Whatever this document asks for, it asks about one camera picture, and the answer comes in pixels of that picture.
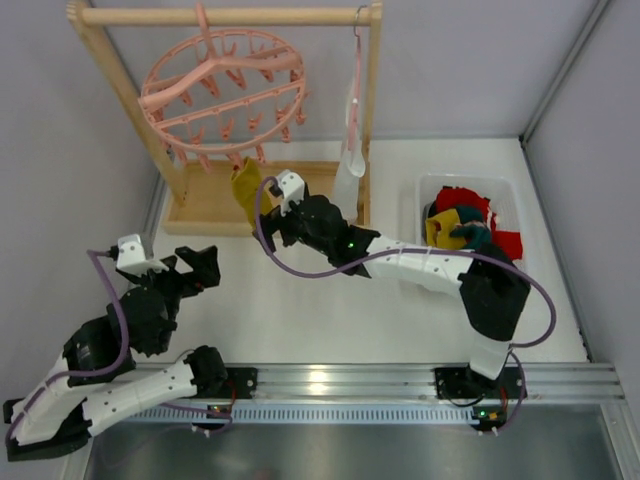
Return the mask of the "yellow sock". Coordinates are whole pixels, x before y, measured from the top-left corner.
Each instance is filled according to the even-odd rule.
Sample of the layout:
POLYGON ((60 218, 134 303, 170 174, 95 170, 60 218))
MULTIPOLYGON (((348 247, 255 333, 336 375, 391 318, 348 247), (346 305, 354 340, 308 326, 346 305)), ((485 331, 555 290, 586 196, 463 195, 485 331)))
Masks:
POLYGON ((251 230, 256 229, 257 215, 266 215, 274 208, 268 193, 258 192, 262 180, 257 164, 250 157, 246 157, 241 166, 234 166, 230 177, 232 195, 251 230))
POLYGON ((451 235, 460 225, 460 217, 455 209, 448 209, 427 218, 424 221, 426 244, 447 250, 463 249, 467 244, 465 237, 453 237, 451 235))

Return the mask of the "red sock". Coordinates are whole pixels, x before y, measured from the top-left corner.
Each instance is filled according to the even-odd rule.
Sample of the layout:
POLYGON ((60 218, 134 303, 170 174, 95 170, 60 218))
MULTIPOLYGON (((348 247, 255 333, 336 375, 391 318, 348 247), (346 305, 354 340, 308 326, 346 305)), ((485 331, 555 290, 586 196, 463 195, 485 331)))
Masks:
POLYGON ((474 208, 482 214, 489 229, 496 230, 497 216, 492 210, 490 199, 477 194, 474 190, 465 187, 444 186, 437 194, 434 204, 436 214, 458 206, 474 208))
POLYGON ((495 230, 492 242, 497 245, 511 260, 522 260, 524 249, 521 234, 517 231, 495 230))

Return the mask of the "pink round clip hanger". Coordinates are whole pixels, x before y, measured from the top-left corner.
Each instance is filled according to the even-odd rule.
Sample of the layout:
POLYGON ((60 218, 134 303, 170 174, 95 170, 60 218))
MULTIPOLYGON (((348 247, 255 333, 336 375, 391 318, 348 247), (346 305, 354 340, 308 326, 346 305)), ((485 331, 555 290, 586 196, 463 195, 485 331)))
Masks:
POLYGON ((240 167, 266 162, 264 144, 288 143, 290 126, 306 121, 308 95, 302 54, 271 33, 214 30, 203 4, 198 33, 169 49, 151 67, 138 103, 163 146, 180 162, 205 171, 217 157, 240 167))

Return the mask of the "dark green sock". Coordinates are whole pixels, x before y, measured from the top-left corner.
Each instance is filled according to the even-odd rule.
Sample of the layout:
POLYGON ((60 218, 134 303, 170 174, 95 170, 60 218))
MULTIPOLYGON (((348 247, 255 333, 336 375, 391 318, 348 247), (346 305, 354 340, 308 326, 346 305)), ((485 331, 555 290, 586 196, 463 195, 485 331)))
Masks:
POLYGON ((463 249, 476 250, 492 240, 492 233, 480 210, 459 205, 455 207, 459 222, 449 233, 450 238, 464 239, 463 249))

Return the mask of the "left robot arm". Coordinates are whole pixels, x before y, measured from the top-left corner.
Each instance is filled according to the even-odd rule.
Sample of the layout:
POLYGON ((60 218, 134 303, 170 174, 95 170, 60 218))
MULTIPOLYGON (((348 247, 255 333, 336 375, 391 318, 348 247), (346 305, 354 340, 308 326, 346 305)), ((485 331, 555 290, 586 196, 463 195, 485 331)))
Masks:
POLYGON ((228 379, 219 351, 207 345, 159 372, 116 386, 136 368, 134 354, 167 351, 180 303, 221 280, 218 249, 188 246, 154 258, 137 235, 88 253, 110 297, 105 315, 82 324, 45 379, 3 405, 10 462, 55 459, 83 448, 111 426, 180 398, 215 395, 228 379))

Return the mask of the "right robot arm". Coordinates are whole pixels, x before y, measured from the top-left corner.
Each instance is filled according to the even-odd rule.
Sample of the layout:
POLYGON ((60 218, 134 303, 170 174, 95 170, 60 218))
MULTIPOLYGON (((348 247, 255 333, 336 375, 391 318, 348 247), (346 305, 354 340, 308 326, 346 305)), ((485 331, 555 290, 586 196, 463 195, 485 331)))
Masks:
POLYGON ((273 236, 284 246, 300 243, 324 255, 336 272, 419 285, 459 300, 474 332, 469 363, 442 394, 488 394, 499 387, 516 326, 531 286, 493 244, 478 251, 425 248, 390 239, 342 218, 323 195, 283 202, 258 216, 255 236, 269 254, 273 236))

